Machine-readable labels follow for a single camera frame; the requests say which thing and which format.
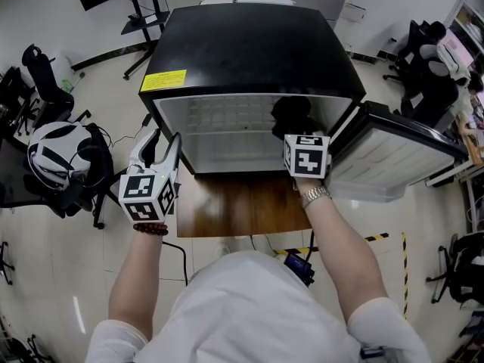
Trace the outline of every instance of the desk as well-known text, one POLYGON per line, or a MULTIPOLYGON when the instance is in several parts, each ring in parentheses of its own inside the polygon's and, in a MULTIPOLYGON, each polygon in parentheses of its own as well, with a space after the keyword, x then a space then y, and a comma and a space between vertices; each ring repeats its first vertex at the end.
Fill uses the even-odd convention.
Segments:
POLYGON ((287 172, 193 176, 180 166, 179 237, 235 237, 311 228, 287 172))
POLYGON ((483 148, 477 147, 468 135, 461 135, 462 140, 466 144, 467 151, 469 152, 469 159, 459 166, 450 169, 449 171, 425 182, 427 187, 435 185, 451 176, 455 178, 460 183, 466 183, 467 193, 469 195, 470 204, 470 219, 472 221, 472 231, 477 231, 477 211, 476 211, 476 198, 474 197, 474 192, 472 189, 471 180, 478 175, 484 173, 484 160, 480 156, 480 150, 483 148))

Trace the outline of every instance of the person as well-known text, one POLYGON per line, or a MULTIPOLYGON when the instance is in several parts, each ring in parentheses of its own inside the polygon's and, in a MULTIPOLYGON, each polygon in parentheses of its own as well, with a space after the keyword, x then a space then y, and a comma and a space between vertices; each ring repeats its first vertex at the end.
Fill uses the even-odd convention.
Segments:
POLYGON ((111 291, 109 320, 95 328, 86 362, 357 362, 362 347, 384 351, 386 361, 430 362, 388 298, 371 248, 326 188, 309 178, 296 184, 346 326, 283 263, 243 251, 196 273, 153 337, 163 237, 137 233, 111 291))
POLYGON ((458 131, 460 135, 476 136, 475 129, 467 128, 469 119, 474 112, 474 107, 479 103, 476 96, 478 93, 484 91, 481 75, 476 72, 470 73, 470 82, 466 88, 459 88, 459 99, 456 101, 450 111, 454 118, 457 119, 458 131))
MULTIPOLYGON (((423 31, 424 27, 423 24, 421 26, 412 24, 410 28, 410 31, 414 33, 413 35, 419 39, 419 45, 436 45, 445 38, 445 34, 447 33, 447 29, 439 21, 434 21, 425 31, 423 31)), ((405 59, 411 52, 414 52, 415 45, 408 41, 409 37, 410 34, 404 36, 400 42, 400 46, 397 48, 399 59, 405 59)))

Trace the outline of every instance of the white tile floor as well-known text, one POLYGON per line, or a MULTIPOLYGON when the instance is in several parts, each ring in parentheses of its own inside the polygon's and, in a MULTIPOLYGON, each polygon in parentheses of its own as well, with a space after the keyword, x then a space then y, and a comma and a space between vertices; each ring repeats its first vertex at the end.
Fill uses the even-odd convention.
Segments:
MULTIPOLYGON (((85 70, 86 76, 74 91, 75 115, 84 109, 92 112, 92 121, 104 127, 113 140, 134 135, 146 110, 138 98, 144 69, 128 82, 123 71, 138 58, 137 54, 118 57, 85 70)), ((355 63, 368 92, 367 99, 399 105, 402 87, 381 79, 386 65, 355 63)), ((151 123, 140 134, 154 128, 151 123)), ((115 169, 126 166, 133 139, 124 139, 113 149, 115 169)), ((465 215, 461 191, 457 185, 426 188, 418 183, 405 196, 388 204, 335 200, 343 216, 363 236, 386 232, 389 237, 371 243, 377 255, 383 279, 392 299, 404 306, 402 232, 408 239, 409 308, 408 320, 427 343, 433 360, 442 361, 458 343, 457 333, 470 316, 459 311, 448 295, 432 306, 434 286, 425 277, 439 270, 437 247, 447 245, 455 232, 464 233, 465 215)), ((49 209, 32 206, 4 210, 0 217, 3 240, 10 244, 10 255, 17 270, 14 285, 0 280, 0 315, 13 334, 27 338, 36 334, 57 361, 82 362, 95 325, 107 317, 110 290, 132 239, 133 230, 121 209, 107 200, 104 206, 106 227, 92 227, 90 213, 80 212, 59 219, 49 209)), ((168 241, 183 246, 188 255, 188 277, 216 259, 216 238, 183 239, 176 237, 175 218, 170 217, 168 241)), ((258 250, 307 247, 310 231, 295 231, 255 236, 258 250)), ((235 239, 235 248, 250 249, 247 237, 235 239)), ((337 295, 318 254, 312 256, 316 270, 310 290, 315 298, 341 318, 337 295)), ((172 304, 183 290, 182 255, 165 247, 160 263, 160 297, 155 315, 155 331, 169 316, 172 304)))

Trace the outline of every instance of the yellow warning label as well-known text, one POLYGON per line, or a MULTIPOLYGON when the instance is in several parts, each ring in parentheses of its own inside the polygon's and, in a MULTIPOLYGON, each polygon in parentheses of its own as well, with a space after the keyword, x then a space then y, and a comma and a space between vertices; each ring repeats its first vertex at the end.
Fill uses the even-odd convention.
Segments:
POLYGON ((141 85, 142 92, 149 92, 151 90, 159 90, 161 88, 175 88, 185 84, 185 76, 187 70, 166 71, 165 73, 156 73, 145 76, 143 85, 141 85))

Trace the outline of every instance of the hand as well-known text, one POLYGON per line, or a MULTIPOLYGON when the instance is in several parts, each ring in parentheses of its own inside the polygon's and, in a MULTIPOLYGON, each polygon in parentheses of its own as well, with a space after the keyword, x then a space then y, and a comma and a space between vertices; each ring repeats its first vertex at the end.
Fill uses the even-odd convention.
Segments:
POLYGON ((321 180, 318 178, 294 178, 294 181, 301 195, 313 188, 321 187, 321 180))
POLYGON ((475 129, 466 129, 466 133, 468 136, 477 138, 477 131, 475 129))

